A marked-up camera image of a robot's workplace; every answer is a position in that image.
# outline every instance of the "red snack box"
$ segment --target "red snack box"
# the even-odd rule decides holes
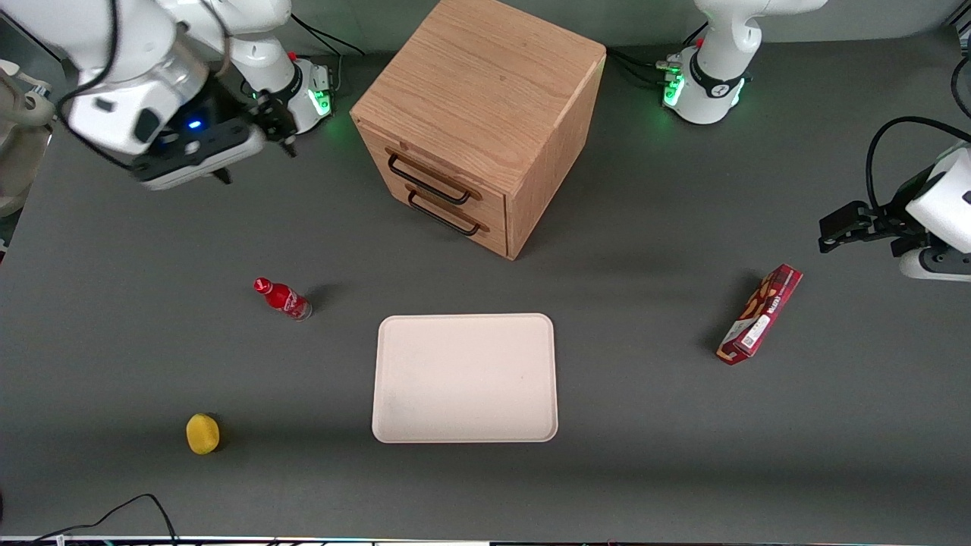
[[[753,356],[795,290],[802,273],[782,264],[769,273],[745,304],[745,312],[721,340],[715,354],[729,365]]]

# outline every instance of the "yellow ball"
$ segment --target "yellow ball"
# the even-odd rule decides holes
[[[197,413],[185,425],[185,439],[196,455],[211,453],[219,445],[219,425],[204,413]]]

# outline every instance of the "bottle label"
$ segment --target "bottle label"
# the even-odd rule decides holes
[[[294,319],[304,319],[307,313],[308,307],[307,300],[297,292],[290,290],[289,294],[286,295],[286,301],[284,302],[284,308],[281,309],[284,313],[287,313]]]

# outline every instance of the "wooden drawer cabinet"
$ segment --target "wooden drawer cabinet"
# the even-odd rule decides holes
[[[442,0],[351,109],[391,195],[515,259],[586,143],[603,46]]]

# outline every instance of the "black cable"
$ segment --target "black cable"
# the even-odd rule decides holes
[[[664,81],[663,80],[652,80],[651,78],[648,78],[647,76],[644,76],[642,74],[639,74],[636,70],[634,70],[633,68],[627,66],[623,62],[618,62],[618,66],[620,68],[626,70],[631,76],[633,76],[634,78],[640,80],[641,82],[644,82],[645,84],[664,85]]]
[[[143,497],[150,498],[151,501],[155,503],[155,506],[158,508],[158,511],[162,514],[162,519],[165,520],[165,528],[169,531],[169,538],[172,539],[172,546],[178,546],[178,541],[176,540],[176,530],[175,528],[172,527],[172,520],[169,519],[169,515],[165,512],[165,508],[162,508],[162,503],[159,502],[158,499],[155,498],[155,495],[152,495],[151,493],[142,493],[141,495],[129,498],[127,501],[109,510],[107,514],[105,514],[104,516],[101,516],[101,519],[94,522],[93,524],[82,524],[82,525],[67,527],[64,529],[58,529],[58,530],[49,532],[47,534],[38,536],[37,538],[27,543],[27,546],[37,546],[38,544],[40,544],[44,540],[47,540],[48,538],[51,538],[52,536],[58,536],[59,534],[71,532],[72,530],[96,528],[99,525],[103,524],[105,520],[110,518],[112,514],[114,514],[115,512],[118,512],[118,510],[124,508],[125,506]]]
[[[905,233],[904,230],[898,225],[891,224],[887,221],[887,215],[884,214],[884,209],[877,204],[877,193],[875,190],[873,190],[873,156],[877,151],[877,144],[891,127],[900,123],[917,123],[920,125],[934,127],[935,129],[944,131],[949,135],[959,138],[965,142],[971,142],[971,134],[938,121],[937,119],[922,118],[920,116],[903,116],[901,118],[891,119],[885,123],[883,127],[880,127],[880,130],[873,135],[873,140],[870,141],[870,149],[866,153],[866,195],[870,199],[870,208],[873,209],[874,214],[877,215],[877,218],[883,223],[883,225],[889,228],[890,231],[892,231],[895,235],[904,238],[911,238],[914,235]]]
[[[695,30],[694,32],[692,32],[690,36],[688,36],[687,38],[685,38],[685,40],[683,42],[681,42],[681,45],[682,46],[686,46],[686,45],[690,44],[691,43],[691,40],[694,40],[695,38],[697,38],[697,36],[699,34],[701,34],[701,31],[704,30],[704,29],[706,29],[706,28],[708,28],[708,21],[707,20],[705,21],[704,24],[702,24],[701,26],[699,26],[697,30]]]
[[[615,50],[614,48],[607,48],[607,54],[610,55],[610,56],[616,57],[618,59],[625,60],[625,61],[627,61],[630,64],[633,64],[635,66],[643,66],[645,68],[654,68],[654,63],[647,62],[647,61],[643,61],[643,60],[641,60],[639,58],[636,58],[636,57],[632,57],[632,56],[628,55],[627,53],[625,53],[623,51]]]
[[[310,34],[311,36],[313,36],[314,38],[316,38],[318,42],[320,42],[320,43],[324,44],[325,46],[327,46],[327,48],[329,50],[333,51],[335,55],[337,55],[337,56],[341,56],[342,55],[342,53],[340,51],[337,51],[336,48],[334,48],[333,46],[330,45],[330,42],[327,42],[326,40],[324,40],[323,38],[321,38],[318,35],[318,31],[313,26],[310,26],[309,24],[305,23],[304,21],[298,19],[297,17],[295,17],[293,15],[291,15],[291,17],[293,17],[293,20],[297,21],[297,24],[299,24],[300,26],[302,26],[303,29],[306,30],[308,34]]]
[[[82,136],[81,133],[74,130],[74,128],[71,126],[71,123],[68,122],[67,116],[64,115],[64,104],[67,103],[67,101],[91,89],[92,87],[104,82],[105,78],[108,77],[108,74],[115,67],[115,57],[117,56],[117,51],[118,51],[117,0],[108,0],[108,4],[111,6],[112,34],[111,34],[111,42],[108,46],[108,60],[105,63],[105,67],[102,68],[101,72],[99,72],[97,76],[92,78],[90,82],[87,82],[86,84],[78,85],[71,91],[68,91],[67,93],[65,93],[64,96],[62,96],[61,99],[57,101],[57,104],[54,105],[54,109],[57,112],[57,116],[60,118],[61,123],[64,123],[64,128],[66,128],[69,133],[74,135],[75,138],[80,140],[85,146],[87,146],[89,150],[91,150],[92,152],[95,152],[98,155],[101,155],[102,158],[104,158],[106,161],[113,164],[114,166],[120,167],[126,171],[130,171],[131,165],[126,165],[125,163],[119,161],[118,159],[108,155],[105,151],[95,146],[94,143],[84,138],[84,136]]]
[[[957,103],[957,107],[961,109],[961,112],[965,116],[971,118],[971,111],[968,110],[967,105],[964,104],[964,100],[961,99],[960,91],[957,89],[957,81],[961,76],[961,69],[964,65],[968,63],[968,57],[963,57],[960,62],[955,66],[954,71],[951,73],[951,96],[954,97],[954,102]]]
[[[303,20],[301,20],[300,17],[297,17],[294,14],[290,14],[290,18],[292,18],[293,20],[297,21],[297,24],[299,24],[300,26],[306,28],[307,30],[312,30],[314,32],[317,32],[319,35],[324,36],[326,38],[330,38],[331,40],[333,40],[334,42],[337,42],[338,44],[344,44],[345,46],[351,48],[352,50],[357,51],[358,53],[360,53],[362,55],[364,54],[364,50],[362,50],[358,46],[355,46],[354,44],[351,44],[349,42],[345,42],[344,40],[341,40],[340,38],[338,38],[337,36],[334,36],[332,34],[327,34],[326,32],[324,32],[324,31],[322,31],[322,30],[320,30],[318,28],[314,28],[313,26],[307,24],[306,22],[304,22]]]
[[[951,23],[950,23],[950,24],[955,24],[955,23],[957,23],[957,22],[958,22],[958,21],[959,21],[959,20],[960,20],[960,19],[961,19],[962,17],[964,17],[964,16],[965,16],[965,15],[966,15],[966,14],[967,14],[967,13],[968,13],[969,11],[971,11],[971,4],[968,4],[968,5],[967,5],[967,7],[965,7],[965,8],[963,9],[963,10],[961,10],[961,13],[959,13],[959,14],[957,14],[956,16],[954,16],[954,17],[953,17],[953,18],[951,19]]]

